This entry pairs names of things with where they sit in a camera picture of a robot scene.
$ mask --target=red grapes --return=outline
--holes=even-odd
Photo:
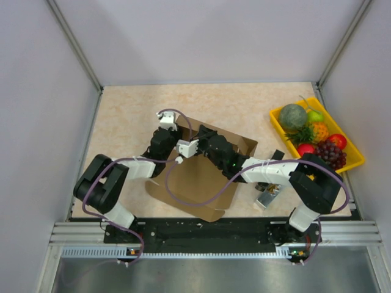
[[[346,165],[346,153],[330,140],[318,142],[315,154],[334,170],[341,169]]]

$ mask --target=gray wall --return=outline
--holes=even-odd
[[[97,93],[42,0],[0,10],[0,292],[33,292]]]
[[[361,0],[57,0],[104,85],[316,81]]]
[[[367,162],[351,172],[362,212],[391,256],[391,1],[375,0],[324,87],[330,113]]]

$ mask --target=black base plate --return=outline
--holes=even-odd
[[[223,218],[208,223],[192,218],[138,218],[130,228],[145,241],[146,253],[256,253],[275,252],[268,239],[272,221],[287,218]],[[317,224],[308,230],[311,242],[316,242]],[[104,243],[138,243],[130,233],[108,225]]]

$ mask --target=yellow tray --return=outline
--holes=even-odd
[[[364,164],[365,158],[362,156],[362,154],[359,152],[359,150],[354,146],[352,141],[349,139],[349,137],[346,136],[346,134],[341,130],[341,128],[336,124],[334,119],[330,116],[330,114],[325,110],[325,108],[321,105],[321,103],[316,99],[314,96],[307,99],[307,102],[310,104],[311,107],[313,107],[315,110],[318,110],[323,113],[324,116],[324,122],[327,124],[327,127],[329,128],[330,135],[332,134],[342,134],[346,137],[348,144],[346,148],[343,149],[343,151],[346,153],[346,165],[338,169],[337,173],[342,173],[345,171],[348,171],[350,169],[353,169],[359,165]],[[306,108],[307,105],[304,101],[298,101],[296,104]],[[282,107],[274,109],[270,111],[270,121],[273,127],[276,129],[277,133],[283,140],[284,144],[287,146],[289,152],[292,154],[293,157],[299,158],[300,155],[294,145],[287,140],[287,137],[285,137],[285,131],[282,129],[280,123],[278,122],[278,117],[280,114]]]

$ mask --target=red fruit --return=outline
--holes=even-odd
[[[298,152],[299,152],[300,157],[303,157],[303,154],[305,154],[305,153],[312,153],[313,154],[315,152],[315,148],[313,147],[313,145],[311,145],[309,143],[303,143],[303,144],[299,145]]]
[[[340,150],[343,150],[348,144],[346,137],[342,134],[333,134],[332,136],[329,136],[327,140],[334,142],[334,144],[339,147]]]

